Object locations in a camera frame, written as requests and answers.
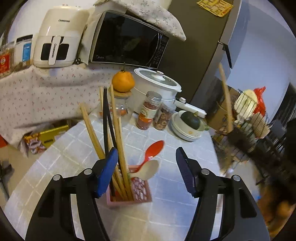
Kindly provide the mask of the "yellow paper note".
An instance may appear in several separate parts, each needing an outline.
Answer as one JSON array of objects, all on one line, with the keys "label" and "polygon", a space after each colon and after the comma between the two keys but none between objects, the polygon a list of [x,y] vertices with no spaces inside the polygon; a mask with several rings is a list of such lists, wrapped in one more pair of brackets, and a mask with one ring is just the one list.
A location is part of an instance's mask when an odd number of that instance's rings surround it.
[{"label": "yellow paper note", "polygon": [[224,17],[233,8],[232,4],[223,0],[202,0],[198,1],[197,5],[220,18]]}]

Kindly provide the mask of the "red plastic bag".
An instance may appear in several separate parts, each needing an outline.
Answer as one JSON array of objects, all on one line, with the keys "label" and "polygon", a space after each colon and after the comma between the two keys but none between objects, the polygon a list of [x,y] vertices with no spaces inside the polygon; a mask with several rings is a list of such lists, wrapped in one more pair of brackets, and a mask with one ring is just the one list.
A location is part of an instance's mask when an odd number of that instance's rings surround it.
[{"label": "red plastic bag", "polygon": [[260,113],[262,116],[265,116],[266,114],[266,107],[262,98],[262,95],[265,90],[266,90],[265,86],[262,88],[256,88],[253,90],[257,96],[257,106],[254,109],[253,113]]}]

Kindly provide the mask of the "dark green avocado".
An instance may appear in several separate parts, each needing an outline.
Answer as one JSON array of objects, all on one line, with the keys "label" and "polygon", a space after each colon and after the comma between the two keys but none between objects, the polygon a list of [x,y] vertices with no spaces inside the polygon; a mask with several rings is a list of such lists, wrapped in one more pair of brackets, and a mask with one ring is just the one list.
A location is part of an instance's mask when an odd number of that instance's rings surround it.
[{"label": "dark green avocado", "polygon": [[200,123],[201,120],[200,118],[189,111],[186,111],[184,113],[181,114],[181,120],[188,126],[190,126],[191,128],[197,130],[200,127]]}]

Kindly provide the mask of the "floral cloth on microwave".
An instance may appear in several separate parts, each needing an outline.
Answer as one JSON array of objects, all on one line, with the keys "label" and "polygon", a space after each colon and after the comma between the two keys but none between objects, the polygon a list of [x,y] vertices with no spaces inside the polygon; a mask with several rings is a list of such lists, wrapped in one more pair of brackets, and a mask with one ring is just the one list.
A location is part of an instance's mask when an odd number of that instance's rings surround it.
[{"label": "floral cloth on microwave", "polygon": [[186,41],[185,33],[178,19],[160,6],[157,1],[96,1],[93,6],[95,6],[95,15],[107,10],[120,13],[129,11],[181,41]]}]

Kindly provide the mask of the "white pot with lid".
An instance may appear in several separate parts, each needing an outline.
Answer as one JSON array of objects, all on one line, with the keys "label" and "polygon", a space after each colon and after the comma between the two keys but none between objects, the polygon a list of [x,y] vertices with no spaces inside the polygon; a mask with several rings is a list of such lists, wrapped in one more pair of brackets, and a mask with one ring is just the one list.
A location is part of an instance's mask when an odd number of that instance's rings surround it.
[{"label": "white pot with lid", "polygon": [[198,113],[198,116],[201,118],[207,115],[204,110],[187,103],[186,99],[182,97],[177,99],[176,95],[182,92],[181,85],[164,75],[164,73],[145,68],[136,68],[132,75],[135,80],[135,86],[132,89],[132,98],[129,99],[129,103],[132,105],[134,112],[140,113],[146,93],[154,91],[161,95],[162,102],[174,104],[182,110]]}]

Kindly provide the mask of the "pink perforated utensil holder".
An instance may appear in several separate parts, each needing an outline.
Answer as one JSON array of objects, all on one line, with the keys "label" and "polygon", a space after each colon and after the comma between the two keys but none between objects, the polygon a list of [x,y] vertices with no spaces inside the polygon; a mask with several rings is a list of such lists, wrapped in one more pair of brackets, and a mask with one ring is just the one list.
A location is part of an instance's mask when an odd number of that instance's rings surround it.
[{"label": "pink perforated utensil holder", "polygon": [[130,185],[133,200],[128,199],[121,171],[116,167],[112,175],[111,187],[108,186],[106,191],[107,205],[109,207],[118,207],[152,202],[148,181],[133,178],[130,180]]}]

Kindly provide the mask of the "black metal-tipped chopstick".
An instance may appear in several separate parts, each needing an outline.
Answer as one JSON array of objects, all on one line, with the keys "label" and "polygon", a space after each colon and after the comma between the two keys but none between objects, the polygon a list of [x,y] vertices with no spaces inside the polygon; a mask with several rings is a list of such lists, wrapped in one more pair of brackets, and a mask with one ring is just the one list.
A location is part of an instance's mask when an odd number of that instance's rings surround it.
[{"label": "black metal-tipped chopstick", "polygon": [[109,148],[108,148],[108,121],[107,121],[107,107],[108,107],[108,100],[107,100],[107,89],[103,89],[103,134],[104,134],[104,149],[105,149],[105,156],[108,155]]}]

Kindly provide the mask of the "white plastic spoon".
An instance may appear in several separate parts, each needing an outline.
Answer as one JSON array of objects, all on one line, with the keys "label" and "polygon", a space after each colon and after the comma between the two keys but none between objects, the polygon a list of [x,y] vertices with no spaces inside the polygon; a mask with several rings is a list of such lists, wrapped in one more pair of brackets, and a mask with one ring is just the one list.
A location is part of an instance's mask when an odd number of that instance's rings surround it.
[{"label": "white plastic spoon", "polygon": [[137,172],[130,173],[130,178],[140,178],[143,181],[152,178],[158,171],[158,160],[149,160],[145,162]]}]

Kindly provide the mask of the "brown spice jar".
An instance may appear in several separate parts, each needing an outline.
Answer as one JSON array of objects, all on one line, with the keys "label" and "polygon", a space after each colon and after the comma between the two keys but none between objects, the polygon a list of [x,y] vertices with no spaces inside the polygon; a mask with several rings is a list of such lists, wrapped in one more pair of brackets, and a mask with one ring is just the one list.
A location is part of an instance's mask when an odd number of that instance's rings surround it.
[{"label": "brown spice jar", "polygon": [[173,103],[163,102],[154,118],[154,128],[160,131],[164,130],[175,113],[175,110],[176,106]]}]

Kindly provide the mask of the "wooden chopstick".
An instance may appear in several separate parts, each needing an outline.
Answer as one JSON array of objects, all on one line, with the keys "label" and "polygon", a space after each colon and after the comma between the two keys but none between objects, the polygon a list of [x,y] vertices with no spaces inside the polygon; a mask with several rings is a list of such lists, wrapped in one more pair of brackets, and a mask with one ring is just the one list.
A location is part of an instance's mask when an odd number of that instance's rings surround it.
[{"label": "wooden chopstick", "polygon": [[110,96],[111,96],[111,106],[112,106],[112,115],[113,115],[113,123],[114,123],[114,130],[115,130],[115,136],[116,136],[116,144],[117,149],[119,153],[119,163],[120,163],[120,170],[121,175],[123,178],[123,183],[125,186],[125,191],[127,193],[127,197],[129,201],[133,201],[133,194],[132,189],[130,185],[130,179],[128,176],[128,167],[125,161],[125,154],[123,149],[123,143],[122,143],[122,137],[120,134],[120,126],[119,126],[119,118],[116,111],[116,105],[115,105],[115,98],[114,98],[114,90],[113,90],[113,84],[110,85]]},{"label": "wooden chopstick", "polygon": [[[91,121],[89,119],[88,113],[86,111],[85,104],[80,103],[79,106],[81,109],[81,113],[83,115],[83,119],[84,119],[84,122],[85,122],[85,125],[87,128],[89,137],[90,137],[92,144],[94,146],[95,152],[97,153],[97,155],[100,159],[103,159],[103,158],[105,158],[105,151],[103,151],[103,149],[99,143],[99,140],[96,136],[96,133],[93,129],[93,126],[92,126]],[[118,165],[116,165],[115,169],[114,169],[114,174],[112,175],[113,186],[117,190],[119,195],[121,196],[122,200],[127,200],[126,193],[124,193],[124,190],[121,190],[121,187],[124,188],[123,182],[119,178],[120,178],[119,169],[118,169]]]},{"label": "wooden chopstick", "polygon": [[229,93],[228,85],[226,84],[226,75],[222,66],[222,63],[218,65],[219,73],[222,80],[222,87],[224,91],[225,101],[226,101],[226,111],[227,111],[227,133],[233,131],[233,115],[231,106],[231,96]]}]

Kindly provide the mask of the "blue label white container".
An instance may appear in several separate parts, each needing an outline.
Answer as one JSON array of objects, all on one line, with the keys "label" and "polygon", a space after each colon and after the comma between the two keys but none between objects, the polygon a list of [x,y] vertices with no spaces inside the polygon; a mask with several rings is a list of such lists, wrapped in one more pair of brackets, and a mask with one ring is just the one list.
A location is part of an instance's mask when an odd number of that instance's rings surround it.
[{"label": "blue label white container", "polygon": [[14,68],[16,71],[30,66],[32,40],[33,35],[26,35],[16,39],[14,48]]}]

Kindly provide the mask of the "yellow snack box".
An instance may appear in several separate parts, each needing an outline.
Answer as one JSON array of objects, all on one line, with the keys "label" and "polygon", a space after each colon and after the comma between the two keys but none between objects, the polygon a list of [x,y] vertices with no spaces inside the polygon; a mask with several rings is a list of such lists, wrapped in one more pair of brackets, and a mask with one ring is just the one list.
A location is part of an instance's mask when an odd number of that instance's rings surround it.
[{"label": "yellow snack box", "polygon": [[31,133],[25,135],[23,140],[32,154],[39,154],[44,152],[50,147],[58,138],[60,138],[65,132],[69,130],[69,125],[63,125],[41,131],[38,133]]}]

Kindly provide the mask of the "black microwave oven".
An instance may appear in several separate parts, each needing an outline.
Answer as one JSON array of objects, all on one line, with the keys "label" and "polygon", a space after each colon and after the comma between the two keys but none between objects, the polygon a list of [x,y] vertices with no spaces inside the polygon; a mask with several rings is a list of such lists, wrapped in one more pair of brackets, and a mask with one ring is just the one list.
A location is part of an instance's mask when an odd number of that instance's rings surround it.
[{"label": "black microwave oven", "polygon": [[105,11],[96,26],[89,61],[157,69],[169,37],[133,16]]}]

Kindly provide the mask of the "glass jar with cork lid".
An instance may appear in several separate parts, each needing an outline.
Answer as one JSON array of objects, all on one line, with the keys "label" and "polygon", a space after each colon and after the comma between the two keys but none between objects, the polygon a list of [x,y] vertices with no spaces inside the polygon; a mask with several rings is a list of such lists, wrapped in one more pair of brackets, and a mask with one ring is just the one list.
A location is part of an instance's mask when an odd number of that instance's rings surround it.
[{"label": "glass jar with cork lid", "polygon": [[[113,118],[110,88],[107,90],[107,99],[109,103],[110,115],[111,115],[111,118]],[[114,90],[114,100],[115,100],[117,116],[118,118],[121,118],[121,127],[124,127],[127,124],[129,124],[130,119],[132,117],[132,113],[133,113],[134,104],[133,104],[132,92],[131,91],[118,92]],[[103,117],[102,104],[103,102],[99,101],[98,115],[100,118]]]}]

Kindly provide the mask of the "stack of white bowls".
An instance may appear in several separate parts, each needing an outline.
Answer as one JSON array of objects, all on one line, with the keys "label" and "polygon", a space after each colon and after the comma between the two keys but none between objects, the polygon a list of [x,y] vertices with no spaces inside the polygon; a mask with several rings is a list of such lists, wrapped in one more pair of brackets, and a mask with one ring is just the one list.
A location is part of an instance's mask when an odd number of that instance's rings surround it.
[{"label": "stack of white bowls", "polygon": [[206,122],[198,117],[199,127],[198,129],[194,129],[190,127],[187,123],[185,123],[181,119],[181,115],[185,113],[185,110],[179,111],[178,113],[174,113],[171,117],[171,129],[172,131],[181,139],[193,142],[199,139],[204,131],[209,130],[209,126]]}]

